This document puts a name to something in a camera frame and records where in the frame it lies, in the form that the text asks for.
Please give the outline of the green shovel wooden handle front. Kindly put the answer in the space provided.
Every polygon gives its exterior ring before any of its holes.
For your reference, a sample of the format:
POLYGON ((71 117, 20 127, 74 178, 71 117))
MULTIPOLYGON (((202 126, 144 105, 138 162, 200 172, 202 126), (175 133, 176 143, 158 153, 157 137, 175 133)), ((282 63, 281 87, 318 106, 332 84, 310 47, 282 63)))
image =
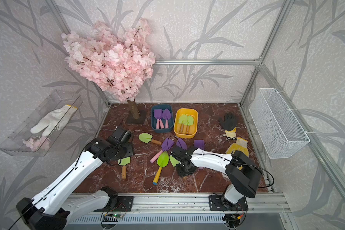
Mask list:
POLYGON ((179 117, 178 123, 180 124, 179 133, 183 133, 185 124, 187 123, 187 115, 183 114, 179 117))

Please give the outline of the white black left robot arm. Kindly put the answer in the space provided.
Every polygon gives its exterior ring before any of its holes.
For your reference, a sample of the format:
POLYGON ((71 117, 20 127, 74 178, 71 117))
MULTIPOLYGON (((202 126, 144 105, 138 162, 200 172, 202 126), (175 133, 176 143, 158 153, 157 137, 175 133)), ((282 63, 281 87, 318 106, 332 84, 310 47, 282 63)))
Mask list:
POLYGON ((90 141, 53 183, 33 198, 25 197, 18 202, 16 208, 21 220, 31 230, 62 230, 90 212, 117 208, 118 192, 110 187, 70 203, 66 200, 102 164, 133 156, 132 140, 132 132, 118 126, 107 140, 95 138, 90 141))

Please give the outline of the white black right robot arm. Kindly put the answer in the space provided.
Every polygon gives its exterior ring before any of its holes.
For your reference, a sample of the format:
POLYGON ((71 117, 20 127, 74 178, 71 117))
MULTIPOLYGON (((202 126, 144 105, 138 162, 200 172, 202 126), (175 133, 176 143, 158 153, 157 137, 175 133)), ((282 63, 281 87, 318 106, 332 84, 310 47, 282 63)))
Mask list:
POLYGON ((243 197, 256 197, 263 170, 242 151, 219 154, 196 147, 184 150, 175 146, 171 155, 179 162, 175 167, 180 177, 192 175, 200 167, 227 175, 231 184, 226 188, 222 200, 231 205, 236 205, 243 197))

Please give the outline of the yellow storage box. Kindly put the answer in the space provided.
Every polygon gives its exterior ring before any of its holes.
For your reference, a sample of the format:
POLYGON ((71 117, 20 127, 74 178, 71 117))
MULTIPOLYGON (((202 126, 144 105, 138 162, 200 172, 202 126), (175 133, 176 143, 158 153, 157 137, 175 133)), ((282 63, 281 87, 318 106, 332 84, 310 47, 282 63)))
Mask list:
POLYGON ((198 112, 194 109, 189 109, 189 108, 180 108, 176 112, 175 116, 175 123, 174 123, 174 132, 175 135, 179 138, 182 139, 192 139, 196 133, 197 133, 197 127, 198 127, 198 112), (187 123, 185 124, 184 131, 183 133, 179 133, 179 128, 180 124, 178 123, 179 117, 183 114, 186 114, 187 116, 192 116, 194 118, 194 124, 190 127, 189 134, 186 134, 186 126, 187 123))

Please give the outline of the dark teal storage box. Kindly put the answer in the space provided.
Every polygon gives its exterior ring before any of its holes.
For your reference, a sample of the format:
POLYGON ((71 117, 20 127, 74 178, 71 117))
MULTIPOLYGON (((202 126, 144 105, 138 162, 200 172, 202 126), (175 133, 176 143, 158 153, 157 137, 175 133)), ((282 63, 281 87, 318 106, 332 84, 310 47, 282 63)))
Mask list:
MULTIPOLYGON (((171 132, 173 130, 174 127, 174 118, 173 118, 173 111, 172 111, 172 107, 169 104, 158 104, 152 107, 151 111, 151 127, 152 130, 156 133, 168 133, 171 132), (169 128, 164 128, 164 129, 156 129, 156 119, 154 118, 154 109, 162 109, 162 111, 164 111, 165 109, 169 109, 171 112, 171 119, 169 120, 169 128)), ((163 119, 163 114, 162 114, 162 118, 161 118, 164 126, 165 126, 165 120, 163 119)))

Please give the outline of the pink blossoms in box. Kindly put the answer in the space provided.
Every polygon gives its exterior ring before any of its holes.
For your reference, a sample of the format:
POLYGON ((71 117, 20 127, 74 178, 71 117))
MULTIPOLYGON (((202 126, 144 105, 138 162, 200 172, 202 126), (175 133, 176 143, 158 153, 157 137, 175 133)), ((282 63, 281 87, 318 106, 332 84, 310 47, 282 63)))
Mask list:
POLYGON ((47 137, 34 137, 28 140, 22 140, 23 144, 31 151, 49 150, 51 141, 47 137))

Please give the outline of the yellow dotted work glove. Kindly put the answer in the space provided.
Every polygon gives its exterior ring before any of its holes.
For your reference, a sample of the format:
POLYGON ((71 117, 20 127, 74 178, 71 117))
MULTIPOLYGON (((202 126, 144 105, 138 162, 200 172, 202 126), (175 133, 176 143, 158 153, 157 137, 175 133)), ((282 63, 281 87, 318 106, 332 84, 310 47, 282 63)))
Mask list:
POLYGON ((229 146, 225 151, 226 154, 232 154, 236 150, 243 152, 247 157, 249 157, 249 151, 247 148, 248 141, 242 138, 237 138, 236 142, 229 146))

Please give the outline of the black rubber glove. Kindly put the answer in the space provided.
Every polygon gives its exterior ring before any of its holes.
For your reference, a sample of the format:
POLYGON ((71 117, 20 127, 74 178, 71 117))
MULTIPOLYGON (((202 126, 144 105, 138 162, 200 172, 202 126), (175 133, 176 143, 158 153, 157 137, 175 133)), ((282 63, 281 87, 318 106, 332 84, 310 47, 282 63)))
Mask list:
POLYGON ((228 140, 236 140, 237 118, 233 113, 226 113, 224 118, 220 118, 220 125, 225 131, 228 140))

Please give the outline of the white cotton glove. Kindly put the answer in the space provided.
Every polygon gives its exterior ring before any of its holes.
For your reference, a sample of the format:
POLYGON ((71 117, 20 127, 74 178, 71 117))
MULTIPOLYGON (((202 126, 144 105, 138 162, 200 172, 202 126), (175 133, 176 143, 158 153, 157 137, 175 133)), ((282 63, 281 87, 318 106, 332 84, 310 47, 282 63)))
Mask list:
POLYGON ((37 125, 31 128, 30 132, 37 134, 42 131, 41 136, 48 137, 53 131, 63 129, 77 110, 77 107, 69 104, 64 105, 60 109, 53 110, 45 115, 37 125))

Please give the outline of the left circuit board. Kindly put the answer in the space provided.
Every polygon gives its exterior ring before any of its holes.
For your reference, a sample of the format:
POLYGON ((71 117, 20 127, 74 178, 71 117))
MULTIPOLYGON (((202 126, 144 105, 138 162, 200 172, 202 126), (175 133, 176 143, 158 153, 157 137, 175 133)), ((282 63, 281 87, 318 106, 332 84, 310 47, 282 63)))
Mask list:
POLYGON ((102 222, 118 222, 125 217, 122 213, 106 213, 102 217, 102 222))

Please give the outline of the pink artificial blossom tree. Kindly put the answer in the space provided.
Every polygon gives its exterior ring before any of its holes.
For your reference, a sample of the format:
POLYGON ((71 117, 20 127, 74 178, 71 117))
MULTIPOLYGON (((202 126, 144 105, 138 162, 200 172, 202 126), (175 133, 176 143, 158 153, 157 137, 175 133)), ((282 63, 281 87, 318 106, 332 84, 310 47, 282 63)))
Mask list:
POLYGON ((127 102, 131 118, 142 118, 135 98, 144 82, 153 75, 155 54, 148 44, 151 27, 146 19, 128 29, 122 37, 115 35, 105 23, 94 25, 95 37, 81 37, 72 31, 62 34, 65 58, 69 67, 82 77, 96 83, 118 101, 127 102))

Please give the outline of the aluminium front rail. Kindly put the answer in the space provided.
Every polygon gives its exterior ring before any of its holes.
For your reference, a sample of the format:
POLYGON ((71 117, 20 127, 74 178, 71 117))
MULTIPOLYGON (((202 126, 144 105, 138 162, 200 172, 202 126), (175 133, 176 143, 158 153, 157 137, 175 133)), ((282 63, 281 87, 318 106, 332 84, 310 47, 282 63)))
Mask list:
MULTIPOLYGON (((133 196, 131 211, 127 214, 208 214, 217 205, 209 200, 211 193, 121 193, 133 196)), ((282 193, 259 193, 247 198, 247 213, 289 213, 289 204, 282 193)))

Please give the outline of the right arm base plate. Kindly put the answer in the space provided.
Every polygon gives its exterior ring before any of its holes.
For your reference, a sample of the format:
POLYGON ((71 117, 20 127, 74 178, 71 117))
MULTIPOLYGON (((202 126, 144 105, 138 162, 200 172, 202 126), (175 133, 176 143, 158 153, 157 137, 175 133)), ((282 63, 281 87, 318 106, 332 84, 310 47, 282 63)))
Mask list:
POLYGON ((221 195, 209 195, 209 208, 210 211, 244 211, 248 210, 246 197, 242 197, 235 204, 229 202, 227 199, 222 198, 221 195))

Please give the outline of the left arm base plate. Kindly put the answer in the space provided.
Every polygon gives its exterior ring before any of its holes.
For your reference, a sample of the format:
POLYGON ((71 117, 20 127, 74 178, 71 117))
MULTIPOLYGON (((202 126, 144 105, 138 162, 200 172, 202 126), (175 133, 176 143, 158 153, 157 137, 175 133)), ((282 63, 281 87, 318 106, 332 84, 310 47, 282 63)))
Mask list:
POLYGON ((107 212, 107 211, 119 211, 119 212, 131 212, 133 205, 133 196, 118 196, 108 202, 106 207, 102 209, 94 210, 94 212, 107 212))

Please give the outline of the clear acrylic wall box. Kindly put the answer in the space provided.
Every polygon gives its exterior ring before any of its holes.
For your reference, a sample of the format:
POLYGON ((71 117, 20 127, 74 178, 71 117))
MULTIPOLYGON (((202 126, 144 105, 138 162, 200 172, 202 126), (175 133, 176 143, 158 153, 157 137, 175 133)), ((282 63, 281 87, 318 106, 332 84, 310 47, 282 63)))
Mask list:
POLYGON ((43 157, 82 105, 79 94, 54 90, 0 145, 10 156, 43 157))

